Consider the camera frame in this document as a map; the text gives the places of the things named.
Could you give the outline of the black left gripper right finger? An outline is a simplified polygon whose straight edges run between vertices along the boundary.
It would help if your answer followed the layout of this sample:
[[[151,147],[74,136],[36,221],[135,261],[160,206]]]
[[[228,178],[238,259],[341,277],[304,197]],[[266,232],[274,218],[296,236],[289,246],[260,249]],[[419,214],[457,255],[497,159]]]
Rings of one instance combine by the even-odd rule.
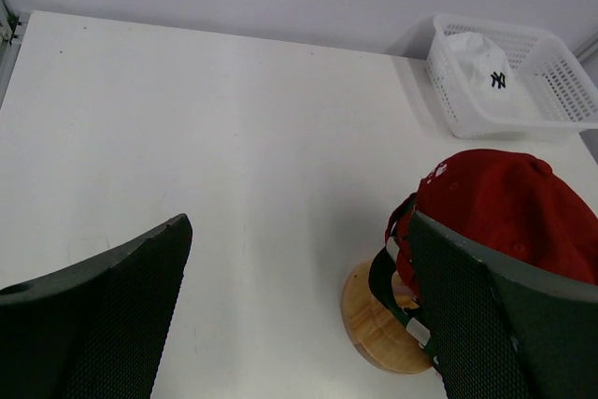
[[[596,286],[484,247],[420,212],[408,237],[447,397],[596,397]]]

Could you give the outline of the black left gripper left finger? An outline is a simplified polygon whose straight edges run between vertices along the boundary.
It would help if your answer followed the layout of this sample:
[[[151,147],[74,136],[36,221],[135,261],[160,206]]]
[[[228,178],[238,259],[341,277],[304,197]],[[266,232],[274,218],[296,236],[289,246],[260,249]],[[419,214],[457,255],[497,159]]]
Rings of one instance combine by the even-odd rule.
[[[179,214],[2,289],[2,397],[150,397],[191,247],[191,222]]]

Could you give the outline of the red baseball cap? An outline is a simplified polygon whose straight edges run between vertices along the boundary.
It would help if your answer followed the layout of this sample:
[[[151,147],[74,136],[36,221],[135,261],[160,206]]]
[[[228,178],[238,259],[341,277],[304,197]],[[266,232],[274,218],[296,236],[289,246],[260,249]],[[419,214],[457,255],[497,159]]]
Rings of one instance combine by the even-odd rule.
[[[408,236],[417,212],[532,266],[597,282],[596,215],[547,162],[531,154],[458,152],[440,162],[393,211],[382,261],[420,298]]]

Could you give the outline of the dark green NY cap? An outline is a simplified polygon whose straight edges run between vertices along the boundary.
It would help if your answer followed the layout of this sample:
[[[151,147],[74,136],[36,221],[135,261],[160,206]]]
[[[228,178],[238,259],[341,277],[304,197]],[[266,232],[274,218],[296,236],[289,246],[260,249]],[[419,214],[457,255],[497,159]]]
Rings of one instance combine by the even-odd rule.
[[[439,361],[431,337],[431,332],[423,317],[423,309],[400,306],[395,299],[392,277],[397,274],[396,259],[400,249],[393,237],[389,237],[384,248],[375,256],[370,264],[368,287],[373,296],[401,323],[407,333],[415,338],[420,348],[432,362],[433,368],[439,370]]]

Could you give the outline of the white baseball cap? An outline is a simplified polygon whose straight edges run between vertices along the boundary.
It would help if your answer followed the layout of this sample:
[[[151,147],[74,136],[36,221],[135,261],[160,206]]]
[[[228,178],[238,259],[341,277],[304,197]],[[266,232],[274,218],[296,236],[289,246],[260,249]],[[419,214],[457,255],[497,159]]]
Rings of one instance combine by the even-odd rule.
[[[496,43],[473,32],[448,36],[447,42],[476,104],[485,113],[508,119],[533,116],[505,52]]]

